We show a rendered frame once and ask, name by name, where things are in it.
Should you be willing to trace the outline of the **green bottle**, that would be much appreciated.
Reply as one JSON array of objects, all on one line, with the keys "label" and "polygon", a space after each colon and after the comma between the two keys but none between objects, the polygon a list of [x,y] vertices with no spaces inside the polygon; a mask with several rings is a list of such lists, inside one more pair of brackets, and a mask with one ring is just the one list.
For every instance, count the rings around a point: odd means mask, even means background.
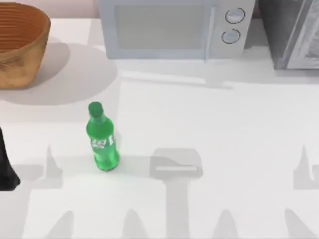
[{"label": "green bottle", "polygon": [[91,102],[88,112],[86,133],[90,139],[96,166],[102,171],[111,171],[118,166],[120,160],[114,136],[114,124],[105,115],[100,102]]}]

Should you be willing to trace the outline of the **pale microwave oven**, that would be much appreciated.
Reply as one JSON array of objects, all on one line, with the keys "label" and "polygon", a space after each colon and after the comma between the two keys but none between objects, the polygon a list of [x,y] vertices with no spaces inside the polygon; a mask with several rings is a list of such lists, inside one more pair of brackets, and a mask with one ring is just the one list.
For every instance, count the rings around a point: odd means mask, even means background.
[{"label": "pale microwave oven", "polygon": [[[211,8],[215,8],[210,59],[242,54],[256,0],[98,0],[104,43],[111,59],[205,60]],[[245,18],[230,24],[228,10],[242,8]],[[239,41],[221,35],[236,29]]]}]

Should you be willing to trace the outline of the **microwave knob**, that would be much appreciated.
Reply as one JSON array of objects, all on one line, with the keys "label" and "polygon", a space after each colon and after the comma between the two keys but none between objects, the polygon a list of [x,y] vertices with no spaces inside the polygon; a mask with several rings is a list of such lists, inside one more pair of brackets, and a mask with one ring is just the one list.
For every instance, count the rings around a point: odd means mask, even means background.
[{"label": "microwave knob", "polygon": [[225,44],[234,44],[239,41],[240,37],[241,33],[236,29],[225,31],[221,35],[221,39]]},{"label": "microwave knob", "polygon": [[227,11],[225,19],[230,24],[238,24],[245,18],[245,11],[242,8],[234,8]]}]

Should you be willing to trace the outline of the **brown wicker basket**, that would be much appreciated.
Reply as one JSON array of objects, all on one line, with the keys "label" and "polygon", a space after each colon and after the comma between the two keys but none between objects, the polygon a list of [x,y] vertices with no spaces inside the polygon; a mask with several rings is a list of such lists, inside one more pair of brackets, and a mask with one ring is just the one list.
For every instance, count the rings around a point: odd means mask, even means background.
[{"label": "brown wicker basket", "polygon": [[0,2],[0,89],[17,89],[36,78],[46,50],[51,21],[24,3]]}]

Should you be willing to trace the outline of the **grey cabinet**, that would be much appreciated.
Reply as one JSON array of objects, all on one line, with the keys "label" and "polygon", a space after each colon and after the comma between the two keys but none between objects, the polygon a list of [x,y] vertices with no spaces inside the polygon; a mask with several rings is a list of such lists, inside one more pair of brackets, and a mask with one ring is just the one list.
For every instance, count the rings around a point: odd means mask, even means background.
[{"label": "grey cabinet", "polygon": [[319,0],[258,0],[276,70],[319,70]]}]

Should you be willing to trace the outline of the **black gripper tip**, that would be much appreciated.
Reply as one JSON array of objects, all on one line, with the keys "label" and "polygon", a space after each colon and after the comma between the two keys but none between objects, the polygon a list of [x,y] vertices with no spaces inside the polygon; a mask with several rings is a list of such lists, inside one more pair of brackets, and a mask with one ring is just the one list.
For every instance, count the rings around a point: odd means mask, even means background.
[{"label": "black gripper tip", "polygon": [[19,184],[20,178],[10,164],[0,128],[0,191],[14,191]]}]

